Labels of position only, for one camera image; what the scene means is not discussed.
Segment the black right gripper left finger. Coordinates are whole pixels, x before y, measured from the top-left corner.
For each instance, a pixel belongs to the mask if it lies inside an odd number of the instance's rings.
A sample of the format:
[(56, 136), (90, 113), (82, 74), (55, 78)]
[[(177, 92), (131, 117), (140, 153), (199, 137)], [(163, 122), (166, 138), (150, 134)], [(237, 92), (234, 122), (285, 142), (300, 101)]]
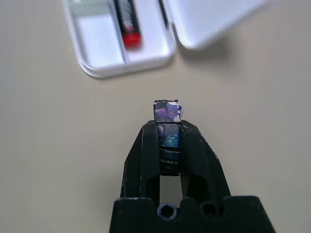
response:
[(141, 127), (124, 162), (121, 197), (160, 201), (158, 132), (153, 121)]

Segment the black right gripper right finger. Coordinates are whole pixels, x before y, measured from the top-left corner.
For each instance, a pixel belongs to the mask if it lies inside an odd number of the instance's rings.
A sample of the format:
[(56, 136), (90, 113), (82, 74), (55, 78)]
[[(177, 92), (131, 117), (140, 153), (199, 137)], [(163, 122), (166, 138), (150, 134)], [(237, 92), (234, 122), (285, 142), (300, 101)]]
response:
[(183, 197), (223, 199), (231, 195), (217, 155), (188, 121), (181, 122), (179, 149)]

